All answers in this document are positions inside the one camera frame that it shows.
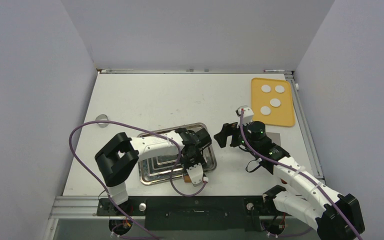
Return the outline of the stainless steel tray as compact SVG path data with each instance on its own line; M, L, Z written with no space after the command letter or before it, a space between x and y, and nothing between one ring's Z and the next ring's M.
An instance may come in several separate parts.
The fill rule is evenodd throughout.
M166 134L170 131L173 131L177 128L186 128L189 131L198 132L201 129L208 130L207 126L202 122L196 122L186 125L174 126L169 128L158 129L155 131L157 134ZM217 161L214 154L214 150L212 145L205 148L202 152L205 165L202 167L204 173L209 173L216 169ZM143 160L138 163L138 172L140 181L143 185L155 185L164 182L170 181L170 173L172 171L172 167L176 161L176 155L163 155L152 157L147 160ZM179 163L176 165L172 179L183 179L185 180L185 176L187 175L187 171L183 169L182 165Z

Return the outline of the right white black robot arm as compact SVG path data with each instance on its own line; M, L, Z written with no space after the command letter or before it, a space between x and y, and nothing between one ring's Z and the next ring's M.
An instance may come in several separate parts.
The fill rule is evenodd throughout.
M221 148L240 147L256 157L281 184L263 195L263 209L269 214L283 212L314 229L322 240L360 239L365 224L360 203L352 194L343 195L312 176L280 145L266 134L266 126L254 121L240 126L225 123L214 135Z

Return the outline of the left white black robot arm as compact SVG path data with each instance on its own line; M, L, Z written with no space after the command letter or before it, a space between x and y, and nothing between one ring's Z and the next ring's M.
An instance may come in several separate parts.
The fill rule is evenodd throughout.
M138 162L155 157L176 156L194 186L207 183L204 167L204 150L212 144L206 129L192 131L176 128L166 133L150 133L143 137L116 134L95 155L95 161L112 198L109 208L116 215L123 215L129 208L126 180Z

